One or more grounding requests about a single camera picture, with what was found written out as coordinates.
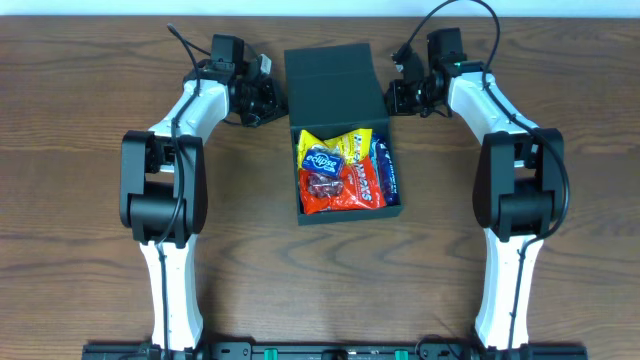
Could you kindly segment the yellow Hacks candy bag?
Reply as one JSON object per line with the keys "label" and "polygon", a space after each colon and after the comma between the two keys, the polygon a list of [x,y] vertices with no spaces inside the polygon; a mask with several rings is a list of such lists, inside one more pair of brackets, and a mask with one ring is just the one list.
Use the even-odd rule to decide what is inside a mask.
{"label": "yellow Hacks candy bag", "polygon": [[307,130],[302,130],[297,144],[297,165],[302,167],[309,149],[327,150],[331,154],[340,155],[349,165],[360,162],[369,156],[372,135],[372,129],[360,128],[331,139],[320,140]]}

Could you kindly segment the blue Oreo cookie pack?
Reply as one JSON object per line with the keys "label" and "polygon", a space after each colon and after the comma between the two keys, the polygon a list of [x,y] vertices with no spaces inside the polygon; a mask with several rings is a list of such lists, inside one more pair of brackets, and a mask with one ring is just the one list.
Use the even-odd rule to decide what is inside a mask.
{"label": "blue Oreo cookie pack", "polygon": [[377,133],[373,133],[371,137],[370,154],[369,154],[371,161],[376,166],[378,166],[380,164],[381,159],[385,156],[385,153],[386,153],[386,144],[384,139]]}

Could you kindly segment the red Hacks candy bag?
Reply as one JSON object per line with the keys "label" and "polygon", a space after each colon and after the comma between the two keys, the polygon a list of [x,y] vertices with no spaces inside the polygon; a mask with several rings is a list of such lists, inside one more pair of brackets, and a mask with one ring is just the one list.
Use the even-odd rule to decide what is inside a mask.
{"label": "red Hacks candy bag", "polygon": [[386,206],[369,157],[345,165],[337,178],[300,169],[299,189],[306,215],[320,212],[374,210]]}

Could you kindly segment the dark green box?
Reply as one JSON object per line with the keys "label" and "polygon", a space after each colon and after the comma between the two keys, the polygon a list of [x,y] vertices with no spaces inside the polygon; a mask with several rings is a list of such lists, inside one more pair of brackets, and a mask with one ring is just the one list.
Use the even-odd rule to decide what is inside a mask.
{"label": "dark green box", "polygon": [[284,59],[293,151],[303,130],[325,140],[370,128],[394,152],[369,44],[289,49]]}

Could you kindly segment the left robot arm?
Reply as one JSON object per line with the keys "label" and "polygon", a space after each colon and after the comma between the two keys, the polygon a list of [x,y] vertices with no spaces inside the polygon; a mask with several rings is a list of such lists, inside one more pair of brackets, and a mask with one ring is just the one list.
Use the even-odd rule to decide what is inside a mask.
{"label": "left robot arm", "polygon": [[195,249],[208,211],[206,142],[231,113],[247,128],[288,113],[271,59],[255,54],[247,60],[248,48],[239,37],[214,35],[203,59],[192,59],[183,92],[165,117],[122,139],[119,214],[143,253],[153,297],[148,359],[195,359],[204,352]]}

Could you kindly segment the purple Dairy Milk bar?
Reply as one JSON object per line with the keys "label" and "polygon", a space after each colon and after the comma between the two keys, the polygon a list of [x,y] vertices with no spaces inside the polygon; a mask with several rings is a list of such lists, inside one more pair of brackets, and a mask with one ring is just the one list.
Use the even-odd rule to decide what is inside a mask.
{"label": "purple Dairy Milk bar", "polygon": [[386,204],[388,206],[397,205],[399,203],[399,192],[397,188],[395,168],[387,145],[385,156],[377,166],[377,173]]}

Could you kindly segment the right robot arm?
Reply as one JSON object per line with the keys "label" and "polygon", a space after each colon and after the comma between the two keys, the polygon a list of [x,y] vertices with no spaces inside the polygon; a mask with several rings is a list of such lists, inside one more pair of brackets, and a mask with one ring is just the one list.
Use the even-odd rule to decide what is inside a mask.
{"label": "right robot arm", "polygon": [[567,212],[564,140],[524,117],[488,64],[467,58],[459,29],[433,31],[427,41],[426,62],[409,42],[393,54],[402,76],[390,83],[386,106],[392,116],[457,114],[480,143],[472,205],[487,260],[474,330],[486,350],[518,354],[529,341],[537,256]]}

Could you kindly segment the blue Eclipse mints box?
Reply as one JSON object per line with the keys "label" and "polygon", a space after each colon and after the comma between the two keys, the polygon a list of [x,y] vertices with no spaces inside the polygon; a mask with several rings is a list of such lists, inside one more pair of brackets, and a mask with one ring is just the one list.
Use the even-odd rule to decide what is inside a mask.
{"label": "blue Eclipse mints box", "polygon": [[321,149],[309,149],[303,157],[301,168],[313,173],[337,178],[345,165],[339,156]]}

